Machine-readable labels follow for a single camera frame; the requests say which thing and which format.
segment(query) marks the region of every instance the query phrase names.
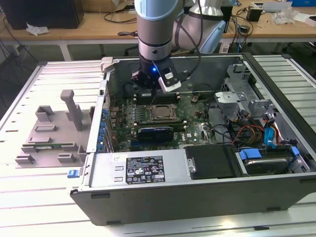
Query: warning label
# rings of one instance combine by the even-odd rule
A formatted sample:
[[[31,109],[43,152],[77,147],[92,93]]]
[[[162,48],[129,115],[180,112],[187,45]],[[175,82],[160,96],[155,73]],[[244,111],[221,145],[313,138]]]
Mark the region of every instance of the warning label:
[[[126,183],[165,182],[162,156],[126,159]]]

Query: electronic component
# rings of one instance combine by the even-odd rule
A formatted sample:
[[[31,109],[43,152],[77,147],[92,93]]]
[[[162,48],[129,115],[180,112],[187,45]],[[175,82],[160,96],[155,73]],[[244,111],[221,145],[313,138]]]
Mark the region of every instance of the electronic component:
[[[245,25],[240,25],[239,29],[240,29],[241,33],[247,34],[249,32],[249,30],[250,30],[250,27],[249,26],[245,26]]]
[[[191,103],[192,104],[196,104],[198,102],[198,98],[199,98],[200,94],[194,94],[192,96],[192,99],[191,99]]]
[[[137,140],[141,143],[167,143],[173,140],[172,127],[148,127],[137,131]]]
[[[177,120],[175,106],[174,105],[153,105],[150,106],[150,120],[155,123],[156,121],[169,121]]]
[[[298,157],[299,151],[291,145],[274,149],[242,149],[240,158],[249,175],[282,174]]]
[[[151,93],[137,93],[134,95],[136,105],[177,104],[181,99],[179,93],[159,94],[153,98]]]
[[[262,11],[263,11],[262,8],[249,7],[248,13],[246,16],[247,20],[253,21],[253,22],[258,22],[261,14],[262,14]]]
[[[195,117],[197,117],[198,119],[200,119],[203,115],[203,113],[201,111],[195,111],[194,112]]]

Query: metal table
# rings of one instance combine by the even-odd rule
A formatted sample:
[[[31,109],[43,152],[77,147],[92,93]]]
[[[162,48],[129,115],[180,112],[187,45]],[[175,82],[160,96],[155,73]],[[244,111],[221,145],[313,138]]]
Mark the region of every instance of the metal table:
[[[255,58],[315,129],[313,79],[291,59]],[[55,111],[66,110],[59,95],[62,89],[68,88],[75,91],[74,100],[81,109],[89,109],[96,102],[102,78],[100,61],[53,62],[38,66],[1,120],[0,236],[34,237],[43,233],[46,236],[94,234],[107,237],[316,235],[316,193],[288,211],[98,227],[69,197],[67,191],[78,185],[76,179],[67,179],[71,168],[16,169],[14,159],[37,119],[34,112],[38,105],[50,104]]]

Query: wooden desk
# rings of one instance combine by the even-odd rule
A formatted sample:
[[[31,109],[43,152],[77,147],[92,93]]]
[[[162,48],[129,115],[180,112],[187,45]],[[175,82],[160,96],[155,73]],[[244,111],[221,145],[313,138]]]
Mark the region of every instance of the wooden desk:
[[[239,9],[250,5],[252,0],[241,0],[242,6],[233,8],[233,14],[236,14]],[[316,14],[316,7],[294,7],[301,13]],[[247,12],[240,16],[246,18]],[[294,24],[277,25],[272,20],[273,13],[265,13],[261,15],[259,22],[252,22],[253,33],[247,38],[247,42],[309,42],[316,41],[316,27],[311,27],[303,22],[295,21]],[[248,22],[238,19],[239,24],[250,25]],[[230,43],[235,35],[233,24],[229,25],[227,33],[223,34],[221,40],[221,52],[225,53],[228,50]]]
[[[234,7],[235,14],[239,9],[249,6],[251,0],[241,0],[242,6]],[[294,8],[302,13],[316,14],[316,7]],[[134,13],[118,13],[113,20],[123,21],[135,17]],[[247,25],[246,21],[238,20],[238,23]],[[272,14],[265,13],[259,22],[253,23],[254,30],[247,42],[307,42],[316,41],[316,28],[302,22],[295,24],[276,25],[272,21]],[[16,45],[17,42],[4,28],[0,20],[0,39],[6,45]],[[59,45],[66,61],[71,60],[68,45],[71,44],[113,44],[113,43],[137,43],[138,39],[130,36],[119,37],[118,32],[132,32],[137,30],[137,24],[115,24],[103,19],[103,13],[85,13],[81,25],[77,29],[49,29],[50,33],[41,36],[33,36],[25,30],[12,30],[13,35],[24,45]],[[223,34],[221,40],[221,52],[227,52],[235,35],[235,29],[230,24],[228,32]]]
[[[71,44],[115,44],[138,43],[138,39],[131,36],[120,37],[118,32],[133,32],[137,30],[137,24],[116,24],[103,19],[104,13],[85,13],[82,23],[77,29],[49,29],[50,33],[34,36],[26,30],[13,30],[6,22],[11,33],[23,45],[58,45],[63,53],[65,61],[71,61],[72,57],[68,49]],[[135,13],[118,13],[109,19],[124,21],[136,17]],[[0,19],[0,39],[6,45],[17,45]]]

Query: blue latch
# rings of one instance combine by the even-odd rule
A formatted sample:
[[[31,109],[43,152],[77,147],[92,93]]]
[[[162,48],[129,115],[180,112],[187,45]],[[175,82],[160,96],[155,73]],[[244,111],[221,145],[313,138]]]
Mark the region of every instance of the blue latch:
[[[265,144],[266,146],[271,146],[272,148],[275,148],[275,144],[273,144],[273,138],[275,136],[275,131],[271,127],[267,127],[265,129]]]
[[[102,136],[98,136],[98,142],[103,142],[103,137]]]
[[[105,119],[108,116],[108,111],[106,109],[102,110],[102,118]]]
[[[297,147],[292,147],[292,152],[295,157],[298,157],[298,155],[300,154],[300,151],[297,149]]]
[[[103,149],[103,146],[101,144],[97,144],[97,149],[98,150],[102,150]]]
[[[105,122],[100,122],[100,127],[101,128],[105,128],[105,126],[106,126]]]
[[[80,177],[79,170],[71,169],[68,171],[67,178],[73,179],[73,178],[79,178],[79,177]]]
[[[260,151],[258,149],[244,149],[241,152],[239,152],[240,158],[242,160],[244,159],[259,159],[261,158]]]
[[[104,130],[103,128],[100,128],[100,129],[99,129],[99,133],[100,133],[101,135],[104,135],[105,130]]]

